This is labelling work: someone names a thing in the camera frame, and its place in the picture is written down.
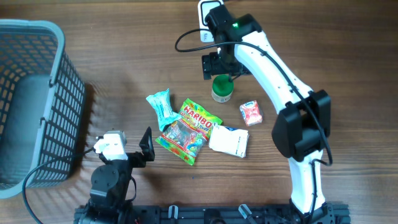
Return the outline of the Haribo gummy candy bag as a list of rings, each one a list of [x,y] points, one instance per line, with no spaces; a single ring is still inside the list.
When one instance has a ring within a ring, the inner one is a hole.
[[[223,121],[189,98],[183,102],[179,115],[181,118],[155,141],[192,166],[201,148],[210,140],[213,127]]]

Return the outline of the teal wet wipes pack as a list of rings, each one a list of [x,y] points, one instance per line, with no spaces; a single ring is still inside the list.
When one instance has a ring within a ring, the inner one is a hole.
[[[170,103],[170,90],[157,92],[154,95],[149,95],[146,100],[154,109],[159,130],[163,131],[167,125],[172,124],[174,121],[181,119],[181,115],[176,113]]]

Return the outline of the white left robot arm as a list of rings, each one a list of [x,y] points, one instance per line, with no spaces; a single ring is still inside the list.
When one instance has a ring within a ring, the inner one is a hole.
[[[90,198],[75,210],[74,223],[140,223],[133,210],[135,197],[127,199],[129,183],[136,186],[134,168],[144,168],[155,160],[152,130],[147,128],[139,142],[140,151],[126,152],[124,131],[112,130],[97,137],[93,146],[103,165],[91,175]]]

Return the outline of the red Kleenex tissue pack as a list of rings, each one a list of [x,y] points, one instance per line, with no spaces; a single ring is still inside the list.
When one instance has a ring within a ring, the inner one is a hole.
[[[249,101],[239,107],[246,126],[252,126],[262,122],[263,117],[256,100]]]

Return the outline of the white paper tissue pack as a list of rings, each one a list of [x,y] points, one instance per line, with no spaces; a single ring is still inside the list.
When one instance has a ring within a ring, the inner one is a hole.
[[[244,158],[248,139],[247,130],[216,124],[211,132],[209,147],[216,152]]]

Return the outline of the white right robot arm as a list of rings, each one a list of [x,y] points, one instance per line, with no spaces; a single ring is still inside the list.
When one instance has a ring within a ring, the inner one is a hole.
[[[217,49],[202,57],[204,78],[226,75],[231,80],[248,73],[257,80],[277,113],[272,140],[289,161],[293,211],[305,223],[319,221],[326,205],[320,166],[333,163],[329,95],[314,92],[294,75],[251,14],[233,17],[223,1],[200,1],[198,18],[201,41]]]

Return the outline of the green lid plastic jar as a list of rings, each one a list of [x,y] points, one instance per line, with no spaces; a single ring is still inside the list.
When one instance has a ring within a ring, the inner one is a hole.
[[[212,83],[211,95],[219,103],[225,103],[231,99],[234,83],[228,75],[218,75]]]

